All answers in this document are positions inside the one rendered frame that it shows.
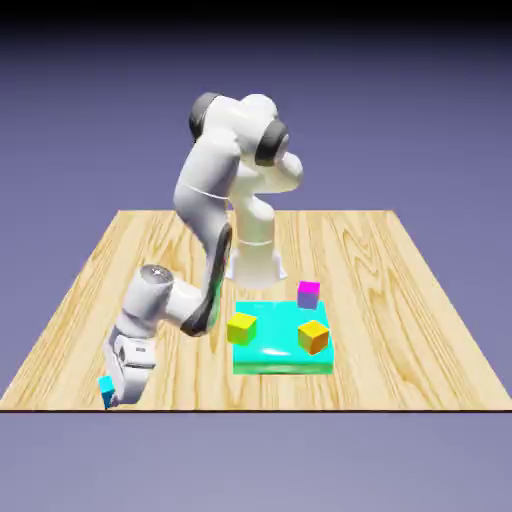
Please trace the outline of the small cyan cube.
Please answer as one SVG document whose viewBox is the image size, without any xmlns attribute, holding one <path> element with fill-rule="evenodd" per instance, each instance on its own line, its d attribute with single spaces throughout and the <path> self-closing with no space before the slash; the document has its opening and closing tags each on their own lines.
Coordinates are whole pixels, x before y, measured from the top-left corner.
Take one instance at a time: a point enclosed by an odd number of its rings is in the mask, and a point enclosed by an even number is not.
<svg viewBox="0 0 512 512">
<path fill-rule="evenodd" d="M 98 384 L 104 408 L 109 409 L 112 406 L 115 396 L 115 387 L 112 378 L 108 375 L 104 375 L 98 379 Z"/>
</svg>

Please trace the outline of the large turquoise box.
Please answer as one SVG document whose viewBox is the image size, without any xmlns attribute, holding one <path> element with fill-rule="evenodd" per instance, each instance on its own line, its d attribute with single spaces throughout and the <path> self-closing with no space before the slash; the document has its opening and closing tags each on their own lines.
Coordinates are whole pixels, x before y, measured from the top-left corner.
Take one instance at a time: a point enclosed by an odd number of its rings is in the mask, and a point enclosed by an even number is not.
<svg viewBox="0 0 512 512">
<path fill-rule="evenodd" d="M 300 308 L 294 301 L 237 301 L 235 311 L 256 318 L 256 335 L 246 346 L 233 346 L 234 374 L 332 373 L 334 346 L 322 300 L 315 309 Z M 327 346 L 315 355 L 299 344 L 299 327 L 310 321 L 328 329 Z"/>
</svg>

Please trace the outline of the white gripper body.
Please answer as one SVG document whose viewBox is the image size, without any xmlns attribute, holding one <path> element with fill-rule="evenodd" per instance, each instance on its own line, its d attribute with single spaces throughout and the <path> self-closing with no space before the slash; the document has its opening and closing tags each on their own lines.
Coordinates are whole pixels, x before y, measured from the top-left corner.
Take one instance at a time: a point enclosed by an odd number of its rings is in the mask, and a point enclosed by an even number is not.
<svg viewBox="0 0 512 512">
<path fill-rule="evenodd" d="M 136 404 L 155 368 L 154 342 L 116 342 L 103 347 L 106 373 L 114 393 L 111 405 Z"/>
</svg>

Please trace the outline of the small orange cube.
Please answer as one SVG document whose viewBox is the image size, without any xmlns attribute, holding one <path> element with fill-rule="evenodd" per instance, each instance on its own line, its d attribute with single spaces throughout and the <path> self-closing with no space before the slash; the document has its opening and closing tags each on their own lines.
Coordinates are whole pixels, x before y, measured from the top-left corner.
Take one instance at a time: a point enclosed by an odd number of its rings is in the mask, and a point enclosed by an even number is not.
<svg viewBox="0 0 512 512">
<path fill-rule="evenodd" d="M 311 320 L 298 327 L 298 344 L 309 355 L 324 350 L 329 342 L 329 328 L 316 320 Z"/>
</svg>

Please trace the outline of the small yellow cube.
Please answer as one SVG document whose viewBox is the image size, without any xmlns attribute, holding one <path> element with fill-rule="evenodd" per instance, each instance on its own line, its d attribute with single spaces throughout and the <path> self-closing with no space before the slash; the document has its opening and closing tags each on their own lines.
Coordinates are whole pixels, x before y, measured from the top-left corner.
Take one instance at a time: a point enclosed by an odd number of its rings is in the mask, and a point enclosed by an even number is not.
<svg viewBox="0 0 512 512">
<path fill-rule="evenodd" d="M 227 322 L 227 341 L 241 346 L 247 346 L 256 336 L 257 318 L 255 316 L 236 312 Z"/>
</svg>

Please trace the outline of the small magenta cube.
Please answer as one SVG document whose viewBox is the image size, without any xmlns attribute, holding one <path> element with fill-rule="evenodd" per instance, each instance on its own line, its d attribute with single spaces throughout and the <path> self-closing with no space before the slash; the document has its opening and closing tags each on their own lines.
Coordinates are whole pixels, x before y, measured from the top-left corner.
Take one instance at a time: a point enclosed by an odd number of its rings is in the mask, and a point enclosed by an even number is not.
<svg viewBox="0 0 512 512">
<path fill-rule="evenodd" d="M 303 309 L 315 310 L 319 301 L 320 283 L 301 280 L 297 289 L 297 305 Z"/>
</svg>

